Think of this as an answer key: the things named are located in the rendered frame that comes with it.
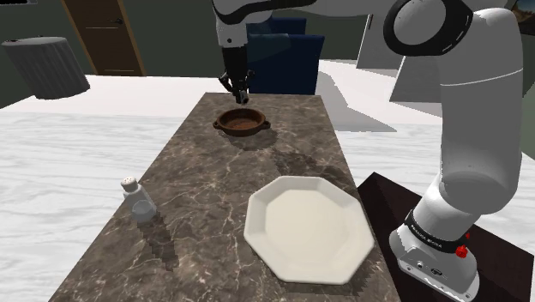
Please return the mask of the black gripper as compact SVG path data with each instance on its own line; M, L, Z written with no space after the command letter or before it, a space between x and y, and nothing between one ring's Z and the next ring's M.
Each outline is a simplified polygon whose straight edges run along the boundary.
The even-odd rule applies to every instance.
M225 72L218 78L221 85L231 94L234 87L231 81L236 82L236 102L245 105L249 102L249 80L255 77L255 72L248 69L246 46L229 47L222 49Z

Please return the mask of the brown marble table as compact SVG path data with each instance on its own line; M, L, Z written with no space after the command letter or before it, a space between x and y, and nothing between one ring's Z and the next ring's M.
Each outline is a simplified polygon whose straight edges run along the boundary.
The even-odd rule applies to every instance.
M120 206L49 302L401 302L374 248L343 286L280 281L245 242L252 193L282 175L317 176L356 195L318 96L257 94L271 126L231 137L213 122L235 107L204 94L141 177L158 213Z

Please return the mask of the brown wooden door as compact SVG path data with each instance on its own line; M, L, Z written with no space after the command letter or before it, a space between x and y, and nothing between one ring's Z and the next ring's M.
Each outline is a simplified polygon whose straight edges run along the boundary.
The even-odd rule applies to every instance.
M95 74L147 74L123 0L60 1Z

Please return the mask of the clear glass salt shaker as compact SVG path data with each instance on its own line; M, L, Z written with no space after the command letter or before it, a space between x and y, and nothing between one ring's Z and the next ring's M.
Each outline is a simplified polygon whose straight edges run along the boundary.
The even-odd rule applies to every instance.
M123 187L123 197L131 216L137 222L150 221L156 215L156 206L147 191L136 178L124 178L120 185Z

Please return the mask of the white octagonal plate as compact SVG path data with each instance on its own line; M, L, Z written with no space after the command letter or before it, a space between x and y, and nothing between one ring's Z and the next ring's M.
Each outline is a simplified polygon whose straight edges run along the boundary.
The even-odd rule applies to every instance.
M375 240L358 199L320 177L280 176L249 197L243 235L282 281L344 285Z

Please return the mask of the grey ribbed cylinder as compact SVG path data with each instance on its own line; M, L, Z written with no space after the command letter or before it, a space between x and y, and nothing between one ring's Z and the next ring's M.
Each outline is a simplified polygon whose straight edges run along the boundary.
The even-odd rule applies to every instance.
M64 37L10 39L2 47L37 99L68 98L90 88Z

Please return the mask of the dark robot stand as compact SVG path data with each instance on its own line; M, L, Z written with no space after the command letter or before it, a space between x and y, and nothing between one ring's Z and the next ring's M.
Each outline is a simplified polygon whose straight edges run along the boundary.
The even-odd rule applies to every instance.
M370 174L358 194L401 302L457 302L399 268L388 244L421 196L378 173ZM472 302L530 302L534 255L479 226L469 229L468 249L476 257L480 286Z

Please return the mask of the brown two-handled clay bowl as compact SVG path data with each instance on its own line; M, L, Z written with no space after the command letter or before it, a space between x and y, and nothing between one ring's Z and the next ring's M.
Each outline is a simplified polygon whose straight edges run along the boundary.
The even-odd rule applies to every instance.
M257 110L238 108L220 114L213 122L213 127L222 130L228 136L246 137L269 129L271 123Z

